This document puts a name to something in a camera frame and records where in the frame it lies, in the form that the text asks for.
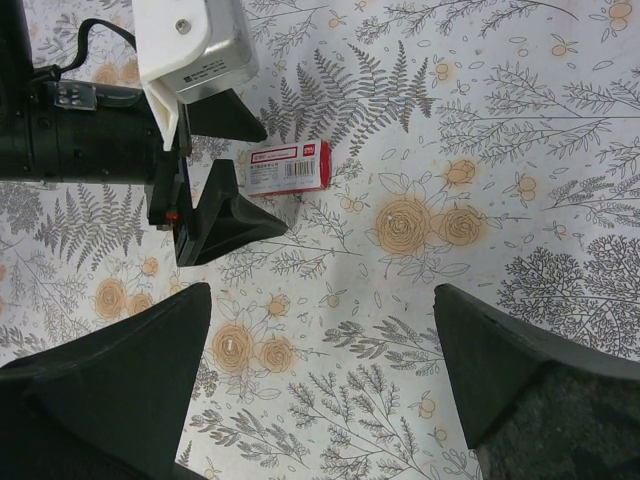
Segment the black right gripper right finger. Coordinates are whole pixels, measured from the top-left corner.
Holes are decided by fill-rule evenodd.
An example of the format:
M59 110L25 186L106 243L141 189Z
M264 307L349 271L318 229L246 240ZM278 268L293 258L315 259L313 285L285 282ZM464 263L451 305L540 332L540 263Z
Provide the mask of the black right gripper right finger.
M486 479L636 479L639 364L435 289L467 446Z

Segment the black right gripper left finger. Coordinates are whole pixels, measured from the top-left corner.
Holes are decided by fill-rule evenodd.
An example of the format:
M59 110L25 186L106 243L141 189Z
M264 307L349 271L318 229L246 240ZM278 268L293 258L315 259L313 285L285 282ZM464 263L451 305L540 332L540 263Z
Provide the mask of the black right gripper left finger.
M176 454L211 319L195 283L1 368L4 479L195 479Z

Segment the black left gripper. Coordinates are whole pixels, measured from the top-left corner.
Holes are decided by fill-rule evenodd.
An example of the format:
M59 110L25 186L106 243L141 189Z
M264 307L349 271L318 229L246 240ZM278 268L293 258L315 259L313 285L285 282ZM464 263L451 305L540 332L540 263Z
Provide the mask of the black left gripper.
M173 233L179 265L194 228L186 158L193 135L259 143L268 134L233 89L179 110L168 151L141 91L44 82L1 90L1 177L75 183L78 192L36 229L68 260L98 265L150 225ZM284 235L286 223L239 192L234 163L215 160L195 208L192 264L204 265L251 242Z

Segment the red white staples box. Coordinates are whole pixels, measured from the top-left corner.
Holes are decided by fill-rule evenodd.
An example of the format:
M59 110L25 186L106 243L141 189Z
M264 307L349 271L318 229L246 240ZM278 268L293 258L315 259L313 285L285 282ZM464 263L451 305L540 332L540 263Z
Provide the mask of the red white staples box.
M331 178L331 148L324 140L264 147L248 154L245 188L251 196L325 190Z

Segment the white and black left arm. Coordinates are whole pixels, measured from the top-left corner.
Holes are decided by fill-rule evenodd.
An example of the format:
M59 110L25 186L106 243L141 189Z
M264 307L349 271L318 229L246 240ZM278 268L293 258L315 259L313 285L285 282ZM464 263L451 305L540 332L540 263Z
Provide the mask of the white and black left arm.
M199 202L187 158L193 136L259 142L260 121L230 89L178 110L169 143L139 89L64 78L37 68L23 4L1 5L1 177L3 180L141 185L152 226L173 233L179 266L199 266L286 224L244 198L233 163L214 161Z

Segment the floral patterned table mat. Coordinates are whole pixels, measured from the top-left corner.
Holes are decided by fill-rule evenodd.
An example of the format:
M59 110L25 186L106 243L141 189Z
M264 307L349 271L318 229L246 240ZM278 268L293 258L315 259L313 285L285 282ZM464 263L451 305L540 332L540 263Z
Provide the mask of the floral patterned table mat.
M635 1L246 1L239 88L275 146L321 139L322 191L176 265L138 186L1 186L1 359L197 281L212 320L176 458L209 479L477 479L436 286L639 356Z

